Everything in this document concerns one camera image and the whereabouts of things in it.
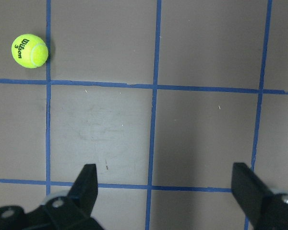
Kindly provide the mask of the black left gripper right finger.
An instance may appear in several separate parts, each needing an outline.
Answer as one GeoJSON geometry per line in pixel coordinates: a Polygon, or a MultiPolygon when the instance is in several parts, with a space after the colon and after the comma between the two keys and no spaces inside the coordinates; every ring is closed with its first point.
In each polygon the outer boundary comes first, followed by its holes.
{"type": "Polygon", "coordinates": [[[243,162],[233,163],[231,191],[252,225],[278,225],[278,196],[243,162]]]}

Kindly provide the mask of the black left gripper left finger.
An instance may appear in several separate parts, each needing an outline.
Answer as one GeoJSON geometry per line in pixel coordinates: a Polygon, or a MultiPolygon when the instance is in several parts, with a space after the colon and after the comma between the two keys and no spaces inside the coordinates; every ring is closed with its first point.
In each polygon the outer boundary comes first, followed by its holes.
{"type": "Polygon", "coordinates": [[[91,216],[98,195],[97,170],[95,164],[86,164],[68,192],[71,214],[74,219],[91,216]]]}

